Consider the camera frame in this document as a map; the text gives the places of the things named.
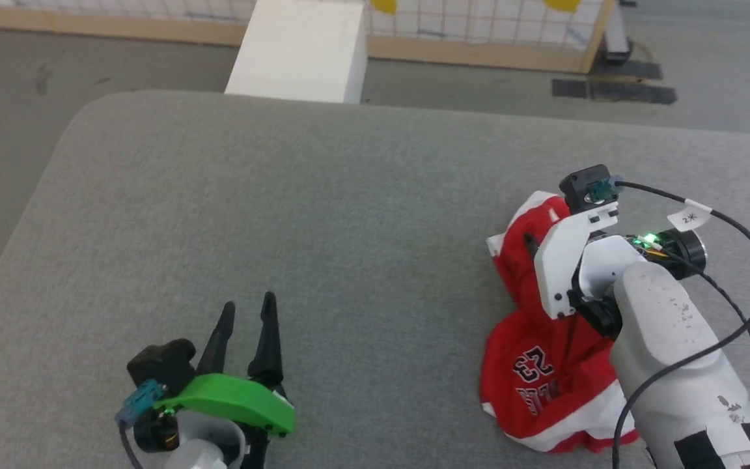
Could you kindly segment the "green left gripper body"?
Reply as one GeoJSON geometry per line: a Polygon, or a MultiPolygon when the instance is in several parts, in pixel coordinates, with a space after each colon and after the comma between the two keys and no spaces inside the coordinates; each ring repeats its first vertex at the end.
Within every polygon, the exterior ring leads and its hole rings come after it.
{"type": "Polygon", "coordinates": [[[218,373],[194,378],[155,407],[173,412],[178,424],[166,468],[263,468],[271,439],[296,428],[283,394],[218,373]]]}

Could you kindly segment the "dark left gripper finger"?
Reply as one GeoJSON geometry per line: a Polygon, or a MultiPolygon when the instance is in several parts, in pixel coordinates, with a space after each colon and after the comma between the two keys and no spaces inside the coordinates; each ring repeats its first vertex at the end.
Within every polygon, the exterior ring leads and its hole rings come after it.
{"type": "Polygon", "coordinates": [[[262,329],[254,359],[248,365],[251,380],[265,387],[281,387],[284,379],[282,341],[277,316],[277,299],[273,292],[265,293],[260,312],[262,329]]]}
{"type": "Polygon", "coordinates": [[[197,376],[223,374],[225,371],[227,342],[233,333],[235,312],[234,303],[227,301],[197,363],[197,376]]]}

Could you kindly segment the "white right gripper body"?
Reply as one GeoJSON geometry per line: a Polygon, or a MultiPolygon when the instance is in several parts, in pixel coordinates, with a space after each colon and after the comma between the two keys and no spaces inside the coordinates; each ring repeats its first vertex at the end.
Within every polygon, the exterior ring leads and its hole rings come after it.
{"type": "Polygon", "coordinates": [[[568,291],[592,232],[617,223],[618,202],[565,217],[551,226],[534,257],[542,308],[551,320],[574,311],[568,291]]]}

